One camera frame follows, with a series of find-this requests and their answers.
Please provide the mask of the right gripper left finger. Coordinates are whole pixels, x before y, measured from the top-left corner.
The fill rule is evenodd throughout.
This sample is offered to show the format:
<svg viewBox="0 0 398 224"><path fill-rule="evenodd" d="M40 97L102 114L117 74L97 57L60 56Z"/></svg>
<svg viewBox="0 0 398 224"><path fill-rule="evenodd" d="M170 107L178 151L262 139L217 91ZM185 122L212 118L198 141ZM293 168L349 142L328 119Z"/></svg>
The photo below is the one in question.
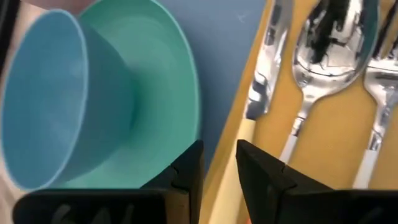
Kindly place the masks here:
<svg viewBox="0 0 398 224"><path fill-rule="evenodd" d="M196 140L161 173L144 184L156 202L143 209L139 224L198 224L204 179L204 143Z"/></svg>

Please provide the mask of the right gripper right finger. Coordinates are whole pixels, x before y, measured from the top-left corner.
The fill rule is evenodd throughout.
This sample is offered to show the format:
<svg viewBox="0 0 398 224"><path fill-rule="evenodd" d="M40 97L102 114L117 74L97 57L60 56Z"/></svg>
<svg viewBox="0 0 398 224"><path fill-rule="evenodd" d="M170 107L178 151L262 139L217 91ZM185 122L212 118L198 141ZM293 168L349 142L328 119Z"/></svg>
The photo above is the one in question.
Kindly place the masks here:
<svg viewBox="0 0 398 224"><path fill-rule="evenodd" d="M313 196L329 188L246 140L236 162L252 224L331 224L327 206Z"/></svg>

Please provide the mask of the teal plate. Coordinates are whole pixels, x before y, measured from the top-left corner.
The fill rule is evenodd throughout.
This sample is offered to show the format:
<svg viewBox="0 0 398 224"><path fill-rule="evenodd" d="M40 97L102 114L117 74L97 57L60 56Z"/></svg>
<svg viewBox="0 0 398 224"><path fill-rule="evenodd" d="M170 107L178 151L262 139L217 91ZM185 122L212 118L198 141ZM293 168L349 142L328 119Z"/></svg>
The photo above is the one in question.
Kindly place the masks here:
<svg viewBox="0 0 398 224"><path fill-rule="evenodd" d="M68 189L138 188L160 174L200 135L200 84L190 45L156 0L99 0L82 21L101 34L133 74L129 139Z"/></svg>

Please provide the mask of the silver knife cream handle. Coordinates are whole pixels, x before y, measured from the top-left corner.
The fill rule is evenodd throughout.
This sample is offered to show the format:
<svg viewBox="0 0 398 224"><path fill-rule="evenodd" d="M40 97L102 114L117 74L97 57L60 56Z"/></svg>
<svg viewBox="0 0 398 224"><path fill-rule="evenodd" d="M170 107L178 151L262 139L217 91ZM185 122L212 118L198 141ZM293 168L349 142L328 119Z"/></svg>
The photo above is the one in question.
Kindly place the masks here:
<svg viewBox="0 0 398 224"><path fill-rule="evenodd" d="M221 174L215 179L214 193L207 193L198 224L238 224L243 208L243 192L236 162L237 141L252 142L256 120L270 108L281 67L289 29L292 24L294 0L273 0L264 31L245 107L238 121L233 144L226 148L226 161L220 165Z"/></svg>

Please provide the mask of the wooden spoon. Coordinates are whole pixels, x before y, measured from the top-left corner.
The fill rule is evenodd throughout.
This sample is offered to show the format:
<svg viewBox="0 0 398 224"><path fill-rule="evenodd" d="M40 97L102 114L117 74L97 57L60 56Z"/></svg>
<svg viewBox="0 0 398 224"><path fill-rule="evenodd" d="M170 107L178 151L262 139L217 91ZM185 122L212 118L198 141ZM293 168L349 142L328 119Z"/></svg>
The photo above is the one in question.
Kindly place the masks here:
<svg viewBox="0 0 398 224"><path fill-rule="evenodd" d="M311 107L352 84L377 41L380 0L318 0L303 23L292 71L302 106L279 157L288 163Z"/></svg>

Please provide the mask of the silver fork white handle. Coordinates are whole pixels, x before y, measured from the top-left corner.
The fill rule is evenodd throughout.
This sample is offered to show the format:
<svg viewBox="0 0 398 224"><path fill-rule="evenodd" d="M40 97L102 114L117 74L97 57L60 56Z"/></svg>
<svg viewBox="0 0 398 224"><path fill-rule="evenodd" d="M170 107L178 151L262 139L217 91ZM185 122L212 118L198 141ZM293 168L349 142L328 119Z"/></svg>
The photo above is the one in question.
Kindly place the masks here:
<svg viewBox="0 0 398 224"><path fill-rule="evenodd" d="M387 39L394 22L398 22L398 0L394 0L379 30L364 75L364 87L374 98L377 108L368 147L353 182L354 189L368 188L393 110L398 105L398 31L394 34L392 45Z"/></svg>

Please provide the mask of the blue bowl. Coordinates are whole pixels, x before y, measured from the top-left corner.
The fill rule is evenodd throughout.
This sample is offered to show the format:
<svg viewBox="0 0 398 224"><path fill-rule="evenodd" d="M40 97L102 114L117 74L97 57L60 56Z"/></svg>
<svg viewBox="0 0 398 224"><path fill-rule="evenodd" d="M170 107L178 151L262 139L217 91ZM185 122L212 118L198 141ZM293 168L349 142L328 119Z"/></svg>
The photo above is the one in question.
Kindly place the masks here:
<svg viewBox="0 0 398 224"><path fill-rule="evenodd" d="M132 75L118 51L63 9L30 26L8 70L2 156L23 190L58 187L108 160L130 132Z"/></svg>

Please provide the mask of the pink cup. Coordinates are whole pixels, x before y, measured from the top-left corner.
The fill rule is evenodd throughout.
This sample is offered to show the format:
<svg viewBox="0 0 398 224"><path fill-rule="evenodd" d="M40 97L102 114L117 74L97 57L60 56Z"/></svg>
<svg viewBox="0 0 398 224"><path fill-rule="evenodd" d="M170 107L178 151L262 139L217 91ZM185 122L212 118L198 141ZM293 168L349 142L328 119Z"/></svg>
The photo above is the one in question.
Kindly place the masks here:
<svg viewBox="0 0 398 224"><path fill-rule="evenodd" d="M79 14L97 0L21 0L24 3L42 9L64 9L72 14Z"/></svg>

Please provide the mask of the blue tray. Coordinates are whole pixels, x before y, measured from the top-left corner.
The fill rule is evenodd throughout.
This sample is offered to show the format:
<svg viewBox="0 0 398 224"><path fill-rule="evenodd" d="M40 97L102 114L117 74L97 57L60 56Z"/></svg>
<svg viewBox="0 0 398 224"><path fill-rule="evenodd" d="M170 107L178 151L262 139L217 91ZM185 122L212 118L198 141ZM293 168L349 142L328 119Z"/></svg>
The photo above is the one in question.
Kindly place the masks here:
<svg viewBox="0 0 398 224"><path fill-rule="evenodd" d="M159 0L183 29L201 87L205 170L215 154L269 0Z"/></svg>

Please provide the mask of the yellow cloth napkin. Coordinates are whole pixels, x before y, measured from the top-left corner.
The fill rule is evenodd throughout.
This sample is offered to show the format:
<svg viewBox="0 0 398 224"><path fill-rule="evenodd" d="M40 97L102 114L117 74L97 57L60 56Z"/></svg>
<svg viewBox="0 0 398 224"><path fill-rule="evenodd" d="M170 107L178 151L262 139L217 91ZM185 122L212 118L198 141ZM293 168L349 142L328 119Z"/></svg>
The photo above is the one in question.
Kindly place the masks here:
<svg viewBox="0 0 398 224"><path fill-rule="evenodd" d="M253 142L273 156L282 152L302 96L292 77L292 55L299 31L317 0L294 0L292 26L284 50L277 87L269 112L256 123ZM258 48L271 5L264 7L252 49L241 75L238 92L206 175L199 224L246 224L248 212L240 192L227 190L238 183L234 142L252 79ZM291 166L334 189L354 181L368 145L376 104L356 80L346 90L315 103L298 138ZM398 107L384 138L372 189L398 189Z"/></svg>

